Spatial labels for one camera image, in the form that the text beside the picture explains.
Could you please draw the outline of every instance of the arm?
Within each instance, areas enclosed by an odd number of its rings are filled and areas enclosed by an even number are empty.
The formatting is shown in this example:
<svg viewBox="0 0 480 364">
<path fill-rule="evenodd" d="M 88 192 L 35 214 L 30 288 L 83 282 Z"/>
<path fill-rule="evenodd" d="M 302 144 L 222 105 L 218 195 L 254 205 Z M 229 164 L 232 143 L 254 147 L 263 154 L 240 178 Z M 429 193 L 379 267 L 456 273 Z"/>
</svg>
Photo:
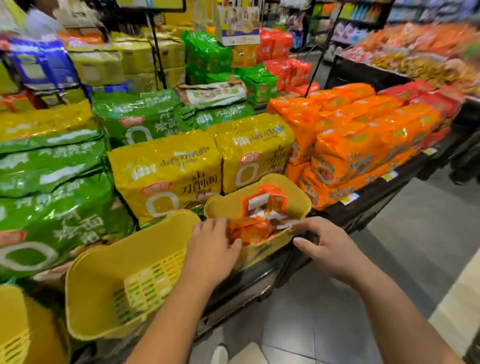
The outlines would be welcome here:
<svg viewBox="0 0 480 364">
<path fill-rule="evenodd" d="M 126 364 L 187 362 L 208 298 L 240 255 L 240 239 L 228 247 L 227 223 L 226 218 L 208 219 L 195 226 L 179 281 Z"/>
<path fill-rule="evenodd" d="M 329 275 L 359 293 L 385 364 L 463 363 L 407 295 L 342 228 L 320 217 L 306 218 L 295 228 L 313 231 L 319 244 L 303 238 L 295 238 L 294 244 Z"/>
</svg>

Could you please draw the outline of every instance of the price tag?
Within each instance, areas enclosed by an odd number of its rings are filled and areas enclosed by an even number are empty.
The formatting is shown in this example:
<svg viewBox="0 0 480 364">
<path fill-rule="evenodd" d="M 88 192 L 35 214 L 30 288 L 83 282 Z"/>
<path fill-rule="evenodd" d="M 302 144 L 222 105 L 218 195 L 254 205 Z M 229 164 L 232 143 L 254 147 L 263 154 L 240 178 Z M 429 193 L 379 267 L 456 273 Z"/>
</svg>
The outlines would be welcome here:
<svg viewBox="0 0 480 364">
<path fill-rule="evenodd" d="M 428 148 L 423 151 L 426 155 L 431 156 L 432 154 L 435 154 L 438 152 L 435 148 Z"/>
<path fill-rule="evenodd" d="M 347 197 L 344 197 L 340 200 L 341 203 L 343 203 L 345 206 L 348 205 L 350 202 L 355 201 L 357 198 L 359 198 L 360 195 L 356 193 L 349 194 Z"/>
<path fill-rule="evenodd" d="M 391 172 L 388 172 L 388 173 L 385 173 L 382 178 L 385 180 L 385 181 L 389 181 L 389 180 L 392 180 L 393 178 L 395 178 L 396 176 L 398 176 L 398 173 L 395 172 L 394 170 L 391 171 Z"/>
</svg>

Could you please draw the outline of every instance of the hand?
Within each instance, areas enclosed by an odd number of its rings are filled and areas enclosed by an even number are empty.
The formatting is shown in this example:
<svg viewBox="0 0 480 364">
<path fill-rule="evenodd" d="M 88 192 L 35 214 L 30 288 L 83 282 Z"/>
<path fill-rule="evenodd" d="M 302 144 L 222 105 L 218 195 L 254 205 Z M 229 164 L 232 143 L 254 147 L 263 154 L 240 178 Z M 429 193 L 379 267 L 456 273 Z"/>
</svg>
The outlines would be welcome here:
<svg viewBox="0 0 480 364">
<path fill-rule="evenodd" d="M 213 289 L 231 273 L 242 248 L 241 239 L 228 247 L 227 218 L 209 218 L 193 228 L 187 243 L 181 278 Z"/>
<path fill-rule="evenodd" d="M 348 234 L 327 219 L 305 218 L 294 228 L 298 231 L 310 230 L 319 236 L 318 245 L 304 238 L 294 238 L 293 243 L 328 275 L 350 286 L 355 286 L 375 267 Z"/>
</svg>

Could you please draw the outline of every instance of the finger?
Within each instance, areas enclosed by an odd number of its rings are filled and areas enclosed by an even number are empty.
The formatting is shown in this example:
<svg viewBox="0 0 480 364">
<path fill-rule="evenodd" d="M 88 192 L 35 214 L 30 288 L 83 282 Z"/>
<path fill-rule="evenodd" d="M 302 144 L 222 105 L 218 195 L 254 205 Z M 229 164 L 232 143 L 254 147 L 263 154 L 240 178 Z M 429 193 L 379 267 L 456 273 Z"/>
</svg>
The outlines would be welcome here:
<svg viewBox="0 0 480 364">
<path fill-rule="evenodd" d="M 222 236 L 227 236 L 227 225 L 228 225 L 227 218 L 217 218 L 215 220 L 214 231 L 222 234 Z"/>
<path fill-rule="evenodd" d="M 215 226 L 215 219 L 214 218 L 208 218 L 202 224 L 202 231 L 212 231 L 214 226 Z"/>
<path fill-rule="evenodd" d="M 235 239 L 232 246 L 230 247 L 230 256 L 231 256 L 231 259 L 232 259 L 232 266 L 235 265 L 235 263 L 237 262 L 237 260 L 240 257 L 241 248 L 242 248 L 241 239 Z"/>
<path fill-rule="evenodd" d="M 310 230 L 316 233 L 318 236 L 321 235 L 322 230 L 330 225 L 331 222 L 325 218 L 321 218 L 319 216 L 315 216 L 313 218 L 304 218 L 300 220 L 298 223 L 293 225 L 293 228 L 296 231 L 305 231 Z"/>
<path fill-rule="evenodd" d="M 318 249 L 321 249 L 318 246 L 316 246 L 314 243 L 304 238 L 294 238 L 293 243 L 297 248 L 303 251 L 310 258 L 313 258 L 317 254 Z"/>
<path fill-rule="evenodd" d="M 192 236 L 197 236 L 198 234 L 200 234 L 201 230 L 202 230 L 202 222 L 199 221 L 196 223 L 196 225 L 193 228 Z"/>
</svg>

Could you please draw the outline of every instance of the yellow shopping basket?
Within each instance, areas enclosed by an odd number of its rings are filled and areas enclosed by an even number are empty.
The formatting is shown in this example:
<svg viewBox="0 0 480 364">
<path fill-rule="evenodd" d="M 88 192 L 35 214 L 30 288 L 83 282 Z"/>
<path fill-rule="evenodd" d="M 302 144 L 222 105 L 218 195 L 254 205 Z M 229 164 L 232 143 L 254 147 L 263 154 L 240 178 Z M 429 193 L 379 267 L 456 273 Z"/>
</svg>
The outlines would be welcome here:
<svg viewBox="0 0 480 364">
<path fill-rule="evenodd" d="M 70 345 L 52 311 L 17 286 L 0 286 L 0 364 L 67 364 Z"/>
<path fill-rule="evenodd" d="M 209 218 L 240 218 L 242 199 L 258 193 L 260 186 L 272 184 L 280 187 L 288 197 L 287 214 L 293 218 L 304 218 L 312 208 L 312 202 L 303 191 L 291 180 L 281 174 L 267 174 L 259 182 L 243 187 L 226 196 L 212 196 L 205 204 L 205 214 Z M 292 228 L 283 230 L 261 244 L 248 245 L 242 248 L 235 269 L 244 270 L 251 267 L 270 254 L 276 252 L 291 240 Z"/>
<path fill-rule="evenodd" d="M 80 340 L 137 334 L 177 282 L 200 219 L 178 210 L 110 246 L 81 254 L 67 272 L 67 327 Z"/>
</svg>

